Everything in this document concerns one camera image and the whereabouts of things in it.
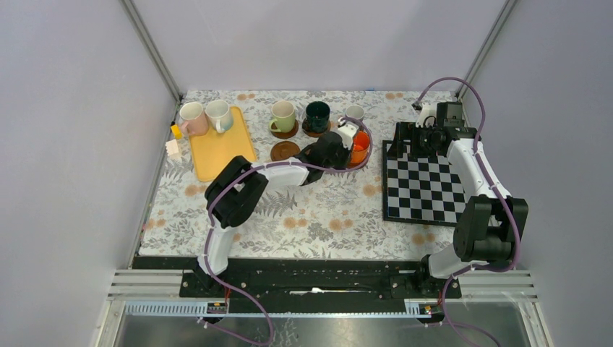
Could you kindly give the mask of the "brown wooden coaster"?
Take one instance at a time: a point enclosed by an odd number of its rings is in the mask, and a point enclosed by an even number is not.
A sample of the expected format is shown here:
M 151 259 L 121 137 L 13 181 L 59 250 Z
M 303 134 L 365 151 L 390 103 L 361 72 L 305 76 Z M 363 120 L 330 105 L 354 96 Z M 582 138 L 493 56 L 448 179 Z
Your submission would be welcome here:
M 294 126 L 293 126 L 292 130 L 289 131 L 289 132 L 279 132 L 279 130 L 276 127 L 275 123 L 272 123 L 270 125 L 270 132 L 271 132 L 271 134 L 274 137 L 277 137 L 279 139 L 289 139 L 289 138 L 292 138 L 292 137 L 294 137 L 297 134 L 298 130 L 299 130 L 299 123 L 298 123 L 298 121 L 294 122 Z
M 303 133 L 305 135 L 309 136 L 309 137 L 314 137 L 314 138 L 318 138 L 318 137 L 323 136 L 324 134 L 327 134 L 331 130 L 331 127 L 332 127 L 332 122 L 329 121 L 327 123 L 327 127 L 326 127 L 325 131 L 323 131 L 323 132 L 311 132 L 311 131 L 308 130 L 306 123 L 303 122 L 301 124 L 301 129 L 302 129 Z
M 281 141 L 275 144 L 270 151 L 271 161 L 286 160 L 290 157 L 299 154 L 300 147 L 292 141 Z

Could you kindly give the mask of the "orange mug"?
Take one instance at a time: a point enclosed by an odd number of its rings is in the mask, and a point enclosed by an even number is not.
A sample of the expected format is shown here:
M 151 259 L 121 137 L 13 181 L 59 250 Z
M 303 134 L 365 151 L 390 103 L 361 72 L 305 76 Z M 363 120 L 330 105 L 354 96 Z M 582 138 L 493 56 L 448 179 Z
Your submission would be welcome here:
M 351 152 L 350 165 L 357 166 L 362 163 L 368 154 L 370 147 L 370 137 L 366 132 L 358 131 L 353 139 L 353 150 Z

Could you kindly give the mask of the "dark green mug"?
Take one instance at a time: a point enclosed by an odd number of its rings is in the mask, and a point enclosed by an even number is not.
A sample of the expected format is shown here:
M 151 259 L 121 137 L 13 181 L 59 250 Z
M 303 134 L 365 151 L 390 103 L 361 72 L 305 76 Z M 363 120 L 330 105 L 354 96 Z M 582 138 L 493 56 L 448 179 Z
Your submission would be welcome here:
M 313 101 L 305 108 L 303 130 L 322 134 L 327 131 L 330 122 L 330 107 L 323 101 Z

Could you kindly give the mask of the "grey mug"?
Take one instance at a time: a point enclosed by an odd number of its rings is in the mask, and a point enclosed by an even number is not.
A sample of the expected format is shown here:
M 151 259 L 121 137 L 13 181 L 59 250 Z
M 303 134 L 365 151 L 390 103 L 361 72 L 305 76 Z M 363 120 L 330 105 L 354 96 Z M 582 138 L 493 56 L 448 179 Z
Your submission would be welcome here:
M 351 105 L 346 108 L 345 116 L 352 119 L 357 119 L 359 121 L 363 121 L 365 116 L 365 110 L 359 105 Z

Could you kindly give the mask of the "light green mug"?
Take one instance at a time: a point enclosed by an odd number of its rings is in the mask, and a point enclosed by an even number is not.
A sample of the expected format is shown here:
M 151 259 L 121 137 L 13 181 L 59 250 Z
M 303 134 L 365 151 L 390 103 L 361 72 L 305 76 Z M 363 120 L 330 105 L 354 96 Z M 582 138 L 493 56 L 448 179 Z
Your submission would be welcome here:
M 271 114 L 272 119 L 269 123 L 269 130 L 273 134 L 285 134 L 293 130 L 296 122 L 296 109 L 291 102 L 280 100 L 274 103 L 271 108 Z

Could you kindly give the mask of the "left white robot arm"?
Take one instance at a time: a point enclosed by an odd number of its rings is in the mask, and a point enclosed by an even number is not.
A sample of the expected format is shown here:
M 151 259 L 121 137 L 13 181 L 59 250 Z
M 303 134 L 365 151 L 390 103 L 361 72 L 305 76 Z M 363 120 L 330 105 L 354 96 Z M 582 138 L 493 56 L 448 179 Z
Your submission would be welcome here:
M 222 292 L 221 273 L 228 267 L 233 235 L 252 216 L 266 190 L 306 186 L 325 173 L 345 172 L 352 150 L 351 136 L 329 132 L 285 160 L 255 164 L 241 155 L 233 158 L 205 192 L 210 229 L 197 256 L 202 269 L 197 288 L 208 297 Z

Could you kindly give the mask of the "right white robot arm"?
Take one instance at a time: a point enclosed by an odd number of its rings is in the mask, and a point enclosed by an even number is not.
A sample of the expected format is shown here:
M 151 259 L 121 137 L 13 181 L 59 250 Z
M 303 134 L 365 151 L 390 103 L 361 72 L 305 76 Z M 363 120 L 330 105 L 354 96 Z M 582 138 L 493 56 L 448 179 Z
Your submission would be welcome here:
M 466 126 L 460 119 L 459 102 L 438 103 L 434 112 L 420 103 L 416 122 L 401 121 L 395 132 L 389 158 L 404 154 L 413 158 L 444 155 L 459 175 L 465 197 L 453 232 L 453 242 L 425 257 L 426 271 L 414 281 L 421 296 L 432 298 L 443 288 L 443 278 L 469 270 L 496 273 L 512 270 L 520 256 L 520 241 L 528 216 L 528 204 L 514 198 L 495 176 L 481 143 L 482 128 Z

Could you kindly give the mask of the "black white checkerboard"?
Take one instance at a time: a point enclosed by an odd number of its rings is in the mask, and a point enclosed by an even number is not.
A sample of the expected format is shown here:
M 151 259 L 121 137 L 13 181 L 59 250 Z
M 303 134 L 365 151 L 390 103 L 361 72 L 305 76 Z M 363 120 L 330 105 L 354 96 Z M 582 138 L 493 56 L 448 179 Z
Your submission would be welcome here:
M 399 223 L 456 226 L 466 197 L 459 175 L 447 158 L 387 155 L 392 142 L 382 141 L 382 218 Z

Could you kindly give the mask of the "floral tablecloth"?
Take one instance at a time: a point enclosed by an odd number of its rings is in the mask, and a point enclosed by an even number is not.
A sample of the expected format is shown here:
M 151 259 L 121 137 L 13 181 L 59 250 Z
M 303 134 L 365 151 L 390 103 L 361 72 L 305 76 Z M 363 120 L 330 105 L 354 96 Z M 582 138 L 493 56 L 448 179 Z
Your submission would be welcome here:
M 399 121 L 413 121 L 413 102 L 452 99 L 449 92 L 429 91 L 211 91 L 190 90 L 185 101 L 207 104 L 224 100 L 244 115 L 260 161 L 270 160 L 277 139 L 268 130 L 271 108 L 291 102 L 297 118 L 312 101 L 326 102 L 337 121 L 347 107 L 361 106 L 364 122 L 374 136 L 367 165 L 350 173 L 324 175 L 305 187 L 270 190 L 251 218 L 232 239 L 233 257 L 419 260 L 444 249 L 453 229 L 396 223 L 382 218 L 381 144 L 393 136 Z M 182 140 L 181 157 L 166 161 L 151 211 L 144 224 L 141 256 L 188 257 L 204 249 L 210 227 L 206 184 L 194 173 L 190 146 Z

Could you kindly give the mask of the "yellow tray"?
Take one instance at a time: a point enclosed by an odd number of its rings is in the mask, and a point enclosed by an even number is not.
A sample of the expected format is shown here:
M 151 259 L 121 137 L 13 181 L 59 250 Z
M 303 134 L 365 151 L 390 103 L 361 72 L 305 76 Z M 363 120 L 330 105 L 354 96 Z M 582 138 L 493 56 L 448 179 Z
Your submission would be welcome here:
M 195 176 L 199 181 L 212 181 L 236 156 L 249 162 L 257 161 L 252 139 L 247 129 L 242 110 L 230 107 L 233 126 L 224 134 L 214 129 L 201 136 L 189 136 Z

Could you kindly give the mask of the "pink white mug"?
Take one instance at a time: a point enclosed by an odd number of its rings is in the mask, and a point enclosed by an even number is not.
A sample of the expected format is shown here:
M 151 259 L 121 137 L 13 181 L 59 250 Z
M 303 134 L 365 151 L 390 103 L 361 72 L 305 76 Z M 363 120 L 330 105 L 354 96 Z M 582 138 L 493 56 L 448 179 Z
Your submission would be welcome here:
M 185 103 L 179 109 L 179 117 L 181 119 L 179 129 L 185 136 L 202 136 L 208 133 L 209 123 L 201 103 Z

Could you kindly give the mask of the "yellow block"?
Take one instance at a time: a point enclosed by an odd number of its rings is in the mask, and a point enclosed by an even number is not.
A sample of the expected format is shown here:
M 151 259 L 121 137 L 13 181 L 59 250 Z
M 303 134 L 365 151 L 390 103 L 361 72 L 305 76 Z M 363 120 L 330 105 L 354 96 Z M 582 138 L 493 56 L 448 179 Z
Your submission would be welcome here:
M 171 125 L 171 132 L 175 140 L 180 140 L 184 137 L 183 132 L 180 129 L 180 126 L 177 124 Z

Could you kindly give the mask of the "white pink block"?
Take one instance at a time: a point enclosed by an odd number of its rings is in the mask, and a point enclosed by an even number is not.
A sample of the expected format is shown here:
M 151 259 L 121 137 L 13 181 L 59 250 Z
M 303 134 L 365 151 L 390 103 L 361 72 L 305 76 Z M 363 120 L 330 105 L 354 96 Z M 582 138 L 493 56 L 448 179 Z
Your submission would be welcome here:
M 169 140 L 165 143 L 166 154 L 168 157 L 180 156 L 181 149 L 176 139 Z

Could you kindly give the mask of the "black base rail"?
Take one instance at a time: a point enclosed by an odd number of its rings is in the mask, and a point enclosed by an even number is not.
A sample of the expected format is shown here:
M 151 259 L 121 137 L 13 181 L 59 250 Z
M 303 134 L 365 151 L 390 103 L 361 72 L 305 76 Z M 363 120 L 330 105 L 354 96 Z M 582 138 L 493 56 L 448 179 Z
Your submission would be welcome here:
M 459 282 L 429 277 L 421 262 L 384 260 L 275 260 L 231 258 L 219 277 L 193 257 L 135 257 L 138 270 L 180 270 L 182 298 L 220 299 L 212 312 L 270 314 L 384 314 L 404 310 L 407 299 L 459 299 Z

